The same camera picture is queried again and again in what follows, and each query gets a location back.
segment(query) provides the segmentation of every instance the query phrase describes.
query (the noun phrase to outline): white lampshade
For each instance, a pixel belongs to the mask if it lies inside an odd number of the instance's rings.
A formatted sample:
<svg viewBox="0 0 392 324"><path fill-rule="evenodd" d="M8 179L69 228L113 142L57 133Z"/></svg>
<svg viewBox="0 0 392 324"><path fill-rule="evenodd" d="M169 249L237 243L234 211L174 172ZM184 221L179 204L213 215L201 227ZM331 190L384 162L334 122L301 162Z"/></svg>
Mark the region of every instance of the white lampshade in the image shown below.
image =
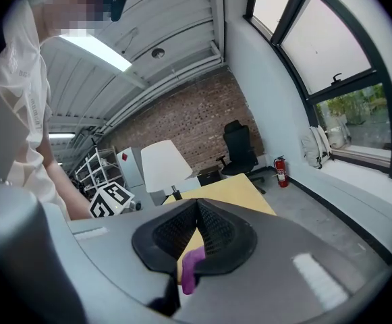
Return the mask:
<svg viewBox="0 0 392 324"><path fill-rule="evenodd" d="M171 140L142 149L142 166L146 191L149 193L172 187L192 174L191 167Z"/></svg>

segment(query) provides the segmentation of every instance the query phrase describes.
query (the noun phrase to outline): white t-shirt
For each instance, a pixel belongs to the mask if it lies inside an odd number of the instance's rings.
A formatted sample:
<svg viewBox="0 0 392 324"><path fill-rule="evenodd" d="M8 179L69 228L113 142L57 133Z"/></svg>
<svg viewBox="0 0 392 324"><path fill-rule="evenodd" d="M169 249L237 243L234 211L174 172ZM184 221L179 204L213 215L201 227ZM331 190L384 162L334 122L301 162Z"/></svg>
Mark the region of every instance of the white t-shirt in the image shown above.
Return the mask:
<svg viewBox="0 0 392 324"><path fill-rule="evenodd" d="M27 1L18 3L5 19L3 33L7 46L0 54L0 94L29 128L7 180L31 191L42 203L58 205L69 220L66 205L43 166L43 156L36 150L43 139L43 122L51 116L50 86Z"/></svg>

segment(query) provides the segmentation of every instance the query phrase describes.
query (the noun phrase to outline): black office chair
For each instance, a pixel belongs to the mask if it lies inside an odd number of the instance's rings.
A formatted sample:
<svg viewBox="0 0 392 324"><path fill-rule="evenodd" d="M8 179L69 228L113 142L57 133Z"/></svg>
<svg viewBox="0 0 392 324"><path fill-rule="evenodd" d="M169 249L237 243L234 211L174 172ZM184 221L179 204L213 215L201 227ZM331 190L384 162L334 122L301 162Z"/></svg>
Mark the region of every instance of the black office chair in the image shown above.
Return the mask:
<svg viewBox="0 0 392 324"><path fill-rule="evenodd" d="M254 152L254 147L250 144L250 129L247 125L241 125L238 120L232 121L224 126L223 135L225 144L229 149L230 163L228 165L224 162L224 156L219 157L216 161L221 161L224 168L221 173L225 176L234 176L245 173L248 175L255 165L258 165L257 156ZM251 182L264 182L263 177L252 178ZM262 188L254 185L261 194L265 194Z"/></svg>

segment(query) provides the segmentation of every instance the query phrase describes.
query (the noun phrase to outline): desk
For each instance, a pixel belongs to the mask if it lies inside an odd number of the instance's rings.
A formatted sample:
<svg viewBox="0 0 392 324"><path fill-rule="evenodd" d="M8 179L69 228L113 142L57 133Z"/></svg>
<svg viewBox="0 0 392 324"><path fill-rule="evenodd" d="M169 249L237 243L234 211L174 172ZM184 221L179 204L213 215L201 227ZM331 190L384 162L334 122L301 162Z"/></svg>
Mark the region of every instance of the desk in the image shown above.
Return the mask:
<svg viewBox="0 0 392 324"><path fill-rule="evenodd" d="M239 205L248 209L261 211L270 215L275 215L274 210L268 202L262 197L259 191L253 186L245 174L235 175L232 178L215 182L195 190L182 192L182 199L207 198L220 200L225 203ZM170 196L164 204L175 202L175 198ZM198 229L194 232L190 242L179 260L177 261L177 280L181 282L182 276L182 258L190 250L195 250L203 245L203 239Z"/></svg>

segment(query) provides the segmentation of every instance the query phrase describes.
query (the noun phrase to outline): red brick wall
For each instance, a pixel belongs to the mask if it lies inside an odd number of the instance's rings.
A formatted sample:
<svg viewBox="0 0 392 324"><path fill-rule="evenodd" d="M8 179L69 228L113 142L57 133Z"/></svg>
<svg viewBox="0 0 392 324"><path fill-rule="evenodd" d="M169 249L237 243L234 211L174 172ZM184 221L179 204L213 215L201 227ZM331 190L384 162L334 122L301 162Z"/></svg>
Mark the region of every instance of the red brick wall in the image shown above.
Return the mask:
<svg viewBox="0 0 392 324"><path fill-rule="evenodd" d="M264 149L257 126L228 67L210 72L172 90L149 108L125 120L101 143L118 151L171 139L193 171L219 164L227 155L224 125L238 119L248 125L256 154Z"/></svg>

